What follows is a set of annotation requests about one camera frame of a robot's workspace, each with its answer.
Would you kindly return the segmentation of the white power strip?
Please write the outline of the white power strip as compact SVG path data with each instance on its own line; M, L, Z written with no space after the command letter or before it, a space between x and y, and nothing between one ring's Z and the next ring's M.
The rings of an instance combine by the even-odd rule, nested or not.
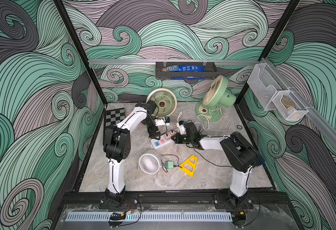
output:
M171 138L174 137L176 134L177 134L177 132L172 130L172 131L169 131L168 133L164 134L163 136L161 136L160 140L151 139L150 140L151 141L151 147L153 149L159 149L163 146L174 143L174 141Z

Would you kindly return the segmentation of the green USB adapter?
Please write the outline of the green USB adapter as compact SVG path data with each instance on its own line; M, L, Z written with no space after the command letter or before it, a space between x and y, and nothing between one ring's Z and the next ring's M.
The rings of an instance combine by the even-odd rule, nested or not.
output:
M174 166L173 161L166 161L165 162L165 167L166 167L167 170L170 170L170 169L173 169L175 166Z

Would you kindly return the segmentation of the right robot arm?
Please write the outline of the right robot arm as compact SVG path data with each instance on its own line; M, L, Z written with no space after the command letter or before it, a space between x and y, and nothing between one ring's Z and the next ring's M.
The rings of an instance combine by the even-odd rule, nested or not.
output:
M185 134L175 134L171 139L176 144L189 145L199 150L221 150L232 168L232 181L228 189L227 203L232 208L240 207L248 197L248 182L252 170L264 164L264 158L239 132L228 136L201 134L191 122L184 125Z

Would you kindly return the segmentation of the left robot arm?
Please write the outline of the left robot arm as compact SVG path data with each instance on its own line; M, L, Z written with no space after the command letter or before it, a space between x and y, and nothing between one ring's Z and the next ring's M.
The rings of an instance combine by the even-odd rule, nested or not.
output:
M120 123L109 125L104 129L103 149L109 159L109 184L105 190L103 202L120 207L125 202L124 167L125 159L131 151L131 134L140 123L147 127L150 139L160 140L153 113L157 105L149 100L137 103L133 111Z

